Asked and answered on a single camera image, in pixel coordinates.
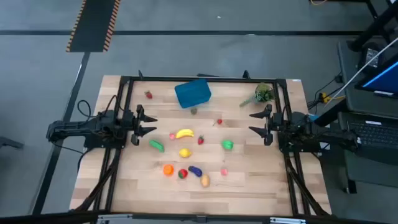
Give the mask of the dark grey desk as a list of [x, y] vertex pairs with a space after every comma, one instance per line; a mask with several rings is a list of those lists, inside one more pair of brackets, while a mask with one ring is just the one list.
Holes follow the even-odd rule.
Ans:
[[[383, 118], [398, 119], [398, 99], [375, 95], [371, 91], [358, 90], [355, 85], [366, 75], [360, 73], [344, 90], [345, 109], [342, 113], [357, 113]], [[356, 183], [383, 185], [398, 188], [398, 166], [384, 164], [355, 152], [344, 152], [347, 187], [346, 192], [356, 193]]]

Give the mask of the blue plastic tub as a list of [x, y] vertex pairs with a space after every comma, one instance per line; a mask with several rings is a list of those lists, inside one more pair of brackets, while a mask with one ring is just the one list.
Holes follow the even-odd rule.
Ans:
[[175, 87], [175, 94], [182, 108], [206, 103], [211, 98], [211, 91], [207, 80], [198, 79]]

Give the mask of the black orange-striped floor mat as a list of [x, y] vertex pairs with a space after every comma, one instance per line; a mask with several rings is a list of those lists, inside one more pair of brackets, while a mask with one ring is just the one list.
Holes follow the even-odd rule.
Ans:
[[66, 52], [107, 52], [121, 0], [82, 0]]

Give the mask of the black table frame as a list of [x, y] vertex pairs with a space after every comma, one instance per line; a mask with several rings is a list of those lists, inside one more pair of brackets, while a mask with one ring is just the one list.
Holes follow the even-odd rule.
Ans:
[[[190, 81], [205, 79], [211, 91], [208, 102], [182, 108], [175, 87]], [[266, 119], [250, 114], [262, 111], [260, 106], [240, 108], [239, 102], [254, 93], [259, 79], [222, 77], [103, 77], [95, 112], [114, 110], [121, 118], [126, 109], [136, 112], [144, 107], [145, 115], [156, 122], [141, 122], [143, 127], [156, 127], [131, 143], [133, 132], [127, 134], [123, 148], [86, 147], [79, 162], [77, 183], [72, 197], [73, 208], [66, 213], [33, 214], [0, 218], [0, 224], [76, 224], [96, 222], [99, 215], [133, 214], [132, 219], [182, 220], [210, 222], [212, 220], [242, 220], [269, 223], [270, 217], [297, 218], [307, 224], [383, 224], [363, 220], [342, 219], [330, 215], [314, 199], [305, 186], [305, 178], [314, 187], [322, 186], [321, 168], [312, 156], [303, 152], [283, 153], [277, 134], [273, 143], [264, 145], [263, 138], [249, 126], [263, 128]], [[305, 97], [302, 85], [284, 79], [263, 81], [274, 90], [272, 110], [284, 112], [303, 110]], [[152, 99], [145, 96], [152, 93]], [[197, 109], [192, 115], [190, 110]], [[217, 119], [222, 124], [213, 125]], [[169, 134], [191, 129], [194, 137], [171, 140]], [[199, 136], [204, 143], [199, 145]], [[149, 144], [161, 142], [165, 152]], [[234, 142], [232, 150], [223, 149], [221, 142]], [[179, 150], [192, 151], [188, 158]], [[166, 164], [174, 166], [174, 174], [166, 176]], [[201, 177], [188, 170], [195, 166], [210, 177], [203, 187]], [[228, 175], [221, 175], [226, 168]], [[186, 169], [185, 179], [178, 171]]]

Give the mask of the silver aluminium rail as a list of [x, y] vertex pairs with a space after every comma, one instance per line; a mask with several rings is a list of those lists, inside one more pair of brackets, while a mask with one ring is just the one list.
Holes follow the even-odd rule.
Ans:
[[107, 214], [99, 215], [96, 224], [110, 224], [111, 221], [131, 220], [133, 214]]
[[282, 217], [270, 217], [270, 224], [307, 224], [304, 219], [297, 218], [282, 218]]

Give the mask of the black device with white label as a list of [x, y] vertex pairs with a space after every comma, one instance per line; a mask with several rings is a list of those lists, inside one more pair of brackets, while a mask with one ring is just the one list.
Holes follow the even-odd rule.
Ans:
[[[363, 67], [368, 63], [373, 57], [375, 57], [381, 51], [381, 46], [375, 42], [369, 42], [363, 45], [361, 50], [361, 55], [358, 62], [358, 68]], [[369, 65], [365, 66], [362, 70], [363, 73], [371, 75], [376, 72], [382, 65], [384, 60], [383, 54], [376, 57]]]

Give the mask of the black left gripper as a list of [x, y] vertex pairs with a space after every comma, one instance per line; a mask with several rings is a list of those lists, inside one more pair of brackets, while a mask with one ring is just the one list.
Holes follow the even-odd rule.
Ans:
[[142, 105], [137, 105], [136, 108], [137, 116], [130, 110], [126, 109], [123, 112], [123, 134], [127, 137], [128, 132], [132, 131], [131, 143], [135, 146], [139, 145], [139, 137], [143, 137], [151, 131], [157, 129], [156, 127], [138, 127], [139, 120], [145, 123], [156, 122], [157, 119], [151, 118], [145, 115], [144, 107]]

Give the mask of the potted succulent plant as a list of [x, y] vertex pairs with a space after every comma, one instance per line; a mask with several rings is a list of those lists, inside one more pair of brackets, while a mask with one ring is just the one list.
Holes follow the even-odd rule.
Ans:
[[249, 103], [265, 103], [274, 99], [274, 90], [266, 83], [259, 83], [254, 90], [254, 93], [248, 99], [240, 103], [239, 106], [244, 107]]

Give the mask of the yellow toy banana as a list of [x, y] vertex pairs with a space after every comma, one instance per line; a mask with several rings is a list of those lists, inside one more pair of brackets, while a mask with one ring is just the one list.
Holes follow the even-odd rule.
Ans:
[[194, 132], [191, 129], [181, 129], [175, 134], [176, 139], [184, 137], [194, 137]]

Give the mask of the green toy cucumber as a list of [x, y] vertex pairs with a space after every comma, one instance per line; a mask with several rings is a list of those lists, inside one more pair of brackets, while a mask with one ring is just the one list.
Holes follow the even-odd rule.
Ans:
[[156, 148], [159, 152], [165, 152], [165, 147], [161, 142], [158, 142], [156, 140], [150, 140], [149, 144]]

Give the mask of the black stand foot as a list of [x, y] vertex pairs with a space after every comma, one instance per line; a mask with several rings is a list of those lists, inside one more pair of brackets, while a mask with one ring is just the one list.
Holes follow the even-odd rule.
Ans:
[[2, 148], [4, 146], [13, 147], [15, 149], [22, 149], [24, 147], [24, 144], [21, 142], [13, 141], [12, 139], [0, 136], [0, 148]]

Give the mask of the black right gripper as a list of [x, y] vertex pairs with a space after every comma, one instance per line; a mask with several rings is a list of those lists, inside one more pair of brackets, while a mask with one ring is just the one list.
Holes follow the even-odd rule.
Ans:
[[[258, 113], [250, 114], [253, 118], [269, 118], [272, 112], [272, 105], [267, 104], [266, 107]], [[264, 140], [265, 146], [270, 146], [273, 143], [273, 134], [271, 132], [276, 132], [278, 137], [288, 139], [291, 137], [290, 134], [291, 120], [285, 120], [282, 113], [273, 113], [269, 121], [269, 130], [267, 128], [257, 128], [249, 126], [249, 129], [260, 135]]]

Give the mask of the black laptop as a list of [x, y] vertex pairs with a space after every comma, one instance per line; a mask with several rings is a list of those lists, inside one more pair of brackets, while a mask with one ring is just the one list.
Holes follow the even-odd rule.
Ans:
[[338, 123], [356, 133], [357, 156], [398, 166], [398, 119], [339, 112]]

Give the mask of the black stand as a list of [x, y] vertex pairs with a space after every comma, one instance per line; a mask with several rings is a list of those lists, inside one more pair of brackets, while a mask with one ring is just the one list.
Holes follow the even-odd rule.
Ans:
[[394, 17], [398, 15], [398, 0], [395, 0], [358, 38], [355, 39], [348, 47], [358, 52], [363, 45], [376, 35], [384, 26]]

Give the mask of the monitor with blue screen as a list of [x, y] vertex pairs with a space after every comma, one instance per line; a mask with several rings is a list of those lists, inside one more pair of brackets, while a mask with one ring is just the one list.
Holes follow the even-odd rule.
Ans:
[[375, 95], [398, 98], [398, 53], [386, 60], [372, 75], [362, 78], [355, 88], [371, 91]]

